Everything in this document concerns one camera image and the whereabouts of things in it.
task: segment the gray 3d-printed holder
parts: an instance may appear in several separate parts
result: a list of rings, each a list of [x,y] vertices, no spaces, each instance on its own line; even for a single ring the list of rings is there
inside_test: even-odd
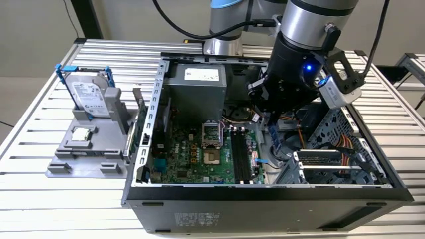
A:
[[[75,119],[56,150],[45,175],[59,178],[125,178],[129,157],[124,156],[129,125],[137,111],[128,111],[120,101],[121,90],[108,88],[104,94],[111,118],[92,118],[84,110],[72,110]],[[88,131],[84,139],[72,140],[77,128]]]

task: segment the label sticker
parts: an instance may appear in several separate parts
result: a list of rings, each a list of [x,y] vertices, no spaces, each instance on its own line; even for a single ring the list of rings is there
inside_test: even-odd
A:
[[[185,69],[185,80],[188,81],[220,81],[219,69]]]
[[[84,110],[95,117],[109,117],[99,86],[84,82],[72,82],[72,86]]]
[[[257,113],[255,113],[253,117],[252,117],[252,121],[257,123],[260,119],[260,115]]]
[[[175,213],[177,226],[217,226],[220,213]]]

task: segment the metal rack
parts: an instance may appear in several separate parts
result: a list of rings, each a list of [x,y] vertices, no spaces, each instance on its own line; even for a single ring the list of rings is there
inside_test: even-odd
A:
[[[201,54],[203,49],[200,44],[87,40],[73,44],[61,64],[89,68],[108,65],[123,90],[121,101],[128,108],[136,108],[132,89],[141,88],[148,104],[160,52]],[[271,52],[271,47],[244,47],[247,57],[268,58]],[[365,56],[348,51],[347,57],[356,70],[365,68]],[[353,105],[416,201],[351,232],[327,232],[327,236],[420,239],[425,236],[425,122],[375,66],[365,81],[363,96]],[[72,106],[69,94],[52,74],[0,146],[0,209],[11,210],[0,210],[0,232],[8,231],[11,237],[121,237],[123,233],[127,237],[145,237],[133,211],[120,205],[124,179],[59,179],[44,175],[71,124]]]

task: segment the green circuit board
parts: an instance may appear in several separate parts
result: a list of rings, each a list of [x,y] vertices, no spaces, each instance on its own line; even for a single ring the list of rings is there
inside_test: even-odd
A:
[[[152,183],[235,184],[231,131],[223,131],[220,149],[203,149],[201,142],[201,129],[173,127],[167,154],[167,170],[161,174],[155,170]],[[247,143],[256,144],[253,132],[247,134]],[[247,160],[251,161],[252,153],[248,155]],[[261,167],[259,170],[260,174],[253,177],[253,183],[264,183]]]

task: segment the black cable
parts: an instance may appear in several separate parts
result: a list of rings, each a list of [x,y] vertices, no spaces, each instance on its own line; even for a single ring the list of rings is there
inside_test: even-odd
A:
[[[155,8],[157,9],[161,17],[164,18],[165,22],[173,27],[173,29],[180,32],[183,35],[185,35],[187,37],[191,37],[196,40],[208,40],[208,39],[212,39],[212,38],[216,38],[219,36],[223,36],[225,34],[228,34],[231,31],[235,31],[236,29],[239,29],[240,27],[243,26],[261,26],[261,27],[275,27],[276,26],[276,23],[275,21],[272,21],[271,19],[265,19],[265,20],[252,20],[252,21],[245,21],[245,22],[241,22],[240,24],[236,24],[235,26],[229,27],[227,30],[223,30],[221,32],[219,33],[215,33],[215,34],[211,34],[211,35],[207,35],[207,36],[200,36],[200,35],[195,35],[187,31],[184,31],[175,23],[173,21],[167,17],[160,5],[159,5],[159,2],[157,0],[152,0],[153,2],[153,5],[155,5]]]
[[[73,22],[72,22],[72,19],[71,19],[71,15],[69,15],[69,11],[68,11],[68,6],[67,6],[67,2],[65,2],[65,0],[63,0],[63,2],[64,2],[64,4],[65,4],[65,10],[67,10],[68,18],[69,18],[69,21],[71,21],[71,24],[72,24],[72,27],[73,27],[75,33],[77,34],[77,38],[80,38],[77,28],[75,27]]]
[[[0,123],[3,123],[4,125],[7,125],[7,126],[9,126],[9,127],[15,127],[15,125],[12,125],[12,124],[9,124],[9,123],[7,123],[7,122],[3,122],[3,121],[0,121]]]
[[[369,72],[369,69],[371,69],[371,66],[372,66],[375,52],[377,51],[379,42],[380,42],[381,33],[383,33],[383,28],[384,28],[385,15],[387,15],[387,10],[388,10],[389,4],[391,4],[391,0],[385,0],[384,6],[383,6],[383,11],[381,11],[381,18],[380,18],[380,23],[379,23],[377,35],[375,37],[375,41],[373,41],[373,45],[372,45],[372,49],[371,49],[371,54],[369,54],[369,59],[368,59],[368,62],[367,62],[367,67],[365,67],[364,72],[361,73],[364,77],[367,77],[367,74]]]
[[[273,145],[271,146],[269,151],[271,151],[272,157],[273,157],[277,161],[283,161],[283,162],[288,161],[287,158],[280,158],[280,157],[276,156],[276,154],[275,154],[275,152],[273,152]]]
[[[414,110],[418,110],[418,108],[421,107],[422,102],[424,102],[424,100],[420,100],[417,106],[414,107]]]
[[[272,165],[271,163],[267,163],[267,165],[271,166],[271,168],[280,169],[279,167],[275,167],[275,165]]]
[[[407,81],[407,79],[412,76],[412,73],[408,75],[408,77],[405,77],[401,81],[400,84],[396,86],[396,89],[399,89],[399,87],[401,86],[401,84]]]

